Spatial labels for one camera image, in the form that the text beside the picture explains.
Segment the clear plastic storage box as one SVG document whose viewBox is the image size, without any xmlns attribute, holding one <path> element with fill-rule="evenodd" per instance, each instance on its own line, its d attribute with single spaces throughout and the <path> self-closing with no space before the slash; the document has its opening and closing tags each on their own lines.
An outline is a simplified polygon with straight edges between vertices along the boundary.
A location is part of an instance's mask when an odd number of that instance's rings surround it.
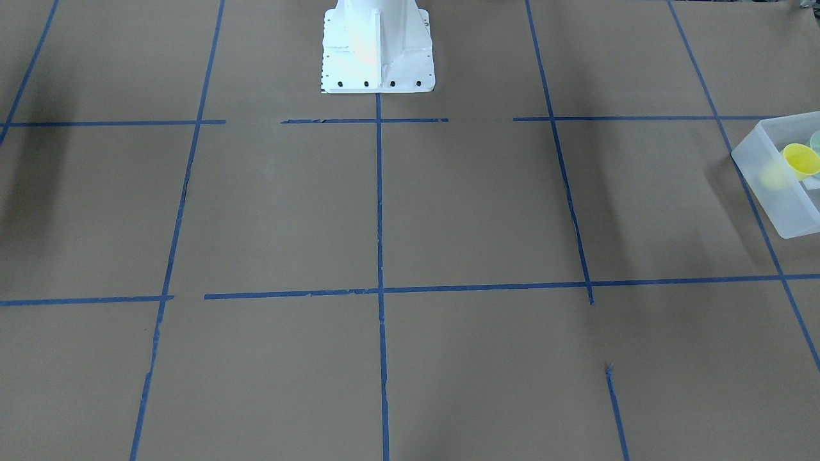
<svg viewBox="0 0 820 461">
<path fill-rule="evenodd" d="M 784 239 L 819 230 L 818 175 L 800 180 L 782 155 L 789 144 L 808 144 L 818 122 L 818 111 L 763 119 L 732 151 L 744 180 Z"/>
</svg>

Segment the light green bowl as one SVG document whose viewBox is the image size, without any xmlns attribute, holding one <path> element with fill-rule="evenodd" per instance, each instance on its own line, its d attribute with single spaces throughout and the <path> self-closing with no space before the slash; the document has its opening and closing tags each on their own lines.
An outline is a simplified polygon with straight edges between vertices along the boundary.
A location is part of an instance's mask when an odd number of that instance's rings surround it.
<svg viewBox="0 0 820 461">
<path fill-rule="evenodd" d="M 820 130 L 819 129 L 817 131 L 815 131 L 814 134 L 812 134 L 811 137 L 809 138 L 808 146 L 809 146 L 809 148 L 814 150 L 814 152 L 816 152 L 817 154 L 820 154 Z"/>
</svg>

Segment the yellow plastic cup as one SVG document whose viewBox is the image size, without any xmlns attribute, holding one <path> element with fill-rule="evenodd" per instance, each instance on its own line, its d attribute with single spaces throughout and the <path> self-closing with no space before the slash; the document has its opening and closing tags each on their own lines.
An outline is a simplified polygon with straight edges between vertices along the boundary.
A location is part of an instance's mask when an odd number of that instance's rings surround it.
<svg viewBox="0 0 820 461">
<path fill-rule="evenodd" d="M 800 143 L 787 144 L 781 155 L 797 181 L 805 181 L 819 173 L 819 154 L 811 146 Z"/>
</svg>

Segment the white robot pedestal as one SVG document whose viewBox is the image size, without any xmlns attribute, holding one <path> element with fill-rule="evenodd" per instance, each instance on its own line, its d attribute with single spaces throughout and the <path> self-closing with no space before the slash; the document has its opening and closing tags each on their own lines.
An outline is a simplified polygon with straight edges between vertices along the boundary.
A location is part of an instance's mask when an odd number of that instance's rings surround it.
<svg viewBox="0 0 820 461">
<path fill-rule="evenodd" d="M 338 1 L 325 11 L 322 93 L 427 93 L 435 87 L 430 15 L 417 2 Z"/>
</svg>

